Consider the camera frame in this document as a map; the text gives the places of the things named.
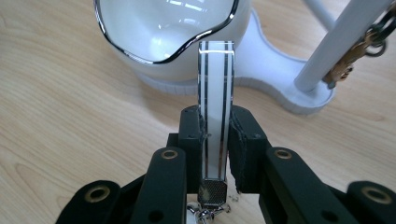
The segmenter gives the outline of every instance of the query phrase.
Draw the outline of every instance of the metal chain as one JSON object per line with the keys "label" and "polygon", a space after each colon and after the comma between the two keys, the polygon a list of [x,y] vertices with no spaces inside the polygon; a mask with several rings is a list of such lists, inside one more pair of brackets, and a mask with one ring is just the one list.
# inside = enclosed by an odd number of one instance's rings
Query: metal chain
{"label": "metal chain", "polygon": [[385,16],[373,24],[362,38],[334,65],[322,79],[329,89],[338,81],[344,81],[353,70],[353,63],[363,56],[379,57],[387,48],[387,37],[396,29],[396,2],[393,2]]}

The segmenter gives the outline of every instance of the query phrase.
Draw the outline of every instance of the silver rim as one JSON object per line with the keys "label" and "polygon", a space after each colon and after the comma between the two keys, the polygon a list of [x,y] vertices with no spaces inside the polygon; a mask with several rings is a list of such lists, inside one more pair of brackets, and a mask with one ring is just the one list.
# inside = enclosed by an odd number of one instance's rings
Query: silver rim
{"label": "silver rim", "polygon": [[143,59],[139,56],[136,56],[134,54],[132,54],[131,52],[129,52],[126,49],[121,48],[120,46],[116,45],[110,38],[110,36],[108,35],[107,31],[106,31],[106,27],[105,24],[103,23],[103,19],[102,19],[102,14],[100,11],[100,0],[93,0],[93,6],[95,8],[95,15],[96,15],[96,19],[99,23],[99,28],[102,31],[102,34],[105,36],[105,39],[117,50],[119,50],[121,53],[123,53],[124,55],[126,55],[128,58],[135,60],[139,63],[148,63],[148,64],[159,64],[159,63],[170,63],[172,62],[175,58],[177,58],[184,50],[186,50],[189,46],[191,46],[192,44],[199,42],[200,40],[202,40],[203,38],[213,35],[215,33],[217,33],[219,30],[221,30],[222,28],[226,27],[228,24],[230,24],[230,22],[233,20],[233,16],[236,13],[236,9],[238,8],[238,4],[239,4],[239,0],[234,0],[233,1],[233,7],[231,8],[231,12],[229,14],[229,16],[227,17],[227,19],[225,21],[223,21],[221,24],[214,26],[206,31],[201,32],[200,34],[193,36],[192,38],[190,38],[186,43],[184,43],[175,53],[173,53],[169,58],[164,59],[162,61],[150,61],[150,60],[146,60]]}

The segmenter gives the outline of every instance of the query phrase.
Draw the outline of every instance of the black stripe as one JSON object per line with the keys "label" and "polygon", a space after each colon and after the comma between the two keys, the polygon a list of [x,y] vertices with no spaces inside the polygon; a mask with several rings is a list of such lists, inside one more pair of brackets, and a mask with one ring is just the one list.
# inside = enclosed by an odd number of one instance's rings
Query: black stripe
{"label": "black stripe", "polygon": [[[227,42],[225,43],[225,50],[228,51],[228,44]],[[224,54],[224,88],[223,88],[223,108],[222,108],[222,116],[221,116],[221,138],[220,140],[224,140],[224,126],[225,126],[225,107],[227,106],[227,74],[228,74],[228,53]]]}
{"label": "black stripe", "polygon": [[[205,42],[205,71],[204,71],[204,85],[205,85],[205,134],[209,134],[207,132],[207,71],[208,71],[208,61],[209,61],[209,54],[207,53],[207,51],[209,50],[209,42]],[[205,140],[205,176],[208,176],[208,169],[209,169],[209,160],[208,160],[208,143],[207,143],[207,138]]]}

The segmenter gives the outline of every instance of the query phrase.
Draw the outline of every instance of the light wood surface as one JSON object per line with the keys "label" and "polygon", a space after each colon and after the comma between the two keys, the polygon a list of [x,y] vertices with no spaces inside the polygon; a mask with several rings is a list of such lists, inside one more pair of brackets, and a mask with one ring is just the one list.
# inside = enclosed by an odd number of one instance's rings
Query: light wood surface
{"label": "light wood surface", "polygon": [[[324,2],[334,15],[347,3]],[[325,35],[302,1],[254,7],[268,38],[294,56],[309,57]],[[396,190],[395,58],[393,34],[386,54],[358,61],[315,115],[293,115],[246,88],[235,89],[234,104],[326,184],[346,190],[371,180]],[[92,0],[0,0],[0,222],[54,223],[85,184],[138,178],[177,132],[180,111],[196,103],[140,82],[101,35]],[[218,223],[263,223],[258,196],[238,197]]]}

